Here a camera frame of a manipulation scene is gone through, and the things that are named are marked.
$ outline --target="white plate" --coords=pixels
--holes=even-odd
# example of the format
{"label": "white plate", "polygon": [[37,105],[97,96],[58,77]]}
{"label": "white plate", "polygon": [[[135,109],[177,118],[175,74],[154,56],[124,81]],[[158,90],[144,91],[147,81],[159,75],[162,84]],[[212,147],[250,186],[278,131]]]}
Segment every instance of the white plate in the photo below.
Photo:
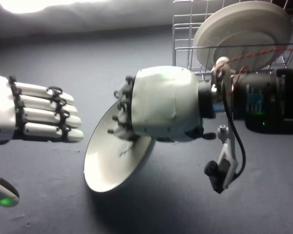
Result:
{"label": "white plate", "polygon": [[155,141],[146,136],[129,142],[108,134],[117,122],[112,116],[119,110],[114,104],[94,130],[84,159],[84,177],[95,192],[108,192],[122,185],[146,161]]}
{"label": "white plate", "polygon": [[[279,6],[263,1],[245,1],[227,6],[211,15],[197,30],[193,46],[239,46],[290,43],[292,23],[290,16]],[[275,46],[196,49],[203,67],[212,68],[216,61],[226,56],[230,59],[245,54],[256,54]],[[230,64],[239,71],[247,65],[259,70],[275,61],[282,53],[274,52],[255,58],[244,58]]]}

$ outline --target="gray wall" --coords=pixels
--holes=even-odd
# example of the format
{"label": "gray wall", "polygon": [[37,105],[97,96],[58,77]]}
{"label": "gray wall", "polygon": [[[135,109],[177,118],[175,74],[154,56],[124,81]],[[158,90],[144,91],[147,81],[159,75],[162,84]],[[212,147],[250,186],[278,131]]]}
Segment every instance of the gray wall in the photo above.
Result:
{"label": "gray wall", "polygon": [[[218,195],[204,175],[218,140],[157,143],[145,167],[122,189],[93,195],[83,176],[95,126],[114,103],[113,90],[141,68],[171,64],[170,27],[6,41],[0,75],[56,85],[71,94],[83,119],[78,144],[13,141],[0,146],[0,176],[21,195],[0,207],[0,234],[293,234],[293,136],[237,128],[247,152],[241,178]],[[206,120],[207,131],[226,120]]]}

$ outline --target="white robotic hand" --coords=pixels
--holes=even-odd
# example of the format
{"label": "white robotic hand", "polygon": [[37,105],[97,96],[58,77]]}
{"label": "white robotic hand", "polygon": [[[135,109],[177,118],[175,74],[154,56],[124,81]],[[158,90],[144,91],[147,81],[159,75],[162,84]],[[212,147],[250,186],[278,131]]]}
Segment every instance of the white robotic hand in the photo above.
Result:
{"label": "white robotic hand", "polygon": [[77,142],[84,138],[71,95],[58,87],[0,76],[0,144],[11,139]]}
{"label": "white robotic hand", "polygon": [[[216,134],[204,134],[202,127],[203,117],[215,116],[211,82],[199,82],[188,69],[174,66],[143,69],[126,81],[114,92],[120,111],[113,117],[118,127],[109,133],[126,140],[138,136],[164,142],[215,139]],[[199,103],[204,95],[209,96],[210,105],[206,98]]]}

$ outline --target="metal wire basket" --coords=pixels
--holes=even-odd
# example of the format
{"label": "metal wire basket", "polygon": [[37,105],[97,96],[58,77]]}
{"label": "metal wire basket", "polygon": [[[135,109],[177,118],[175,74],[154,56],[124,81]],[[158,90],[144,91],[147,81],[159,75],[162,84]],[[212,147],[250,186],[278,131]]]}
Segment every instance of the metal wire basket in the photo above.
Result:
{"label": "metal wire basket", "polygon": [[[293,22],[293,0],[264,0],[277,4],[291,16]],[[241,0],[176,0],[173,2],[173,16],[172,16],[172,65],[187,67],[191,72],[202,76],[205,79],[210,75],[211,67],[207,64],[200,64],[196,58],[195,49],[210,50],[220,47],[194,47],[193,38],[196,31],[203,24],[203,22],[210,17],[216,11],[234,4],[241,2]],[[287,44],[287,49],[282,53],[276,61],[268,65],[260,71],[253,70],[252,72],[270,72],[273,69],[278,68],[290,68],[293,67],[293,34],[291,43]],[[227,46],[225,49],[232,49],[237,46]],[[239,45],[241,48],[241,56],[245,48],[249,45]]]}

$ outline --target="bolt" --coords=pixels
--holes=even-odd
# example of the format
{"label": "bolt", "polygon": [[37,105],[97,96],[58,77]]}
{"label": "bolt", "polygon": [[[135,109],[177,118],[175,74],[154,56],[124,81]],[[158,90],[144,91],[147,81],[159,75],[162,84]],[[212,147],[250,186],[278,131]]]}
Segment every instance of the bolt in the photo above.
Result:
{"label": "bolt", "polygon": [[221,133],[225,133],[226,130],[227,130],[227,128],[226,128],[226,126],[224,124],[220,125],[219,128],[220,128]]}

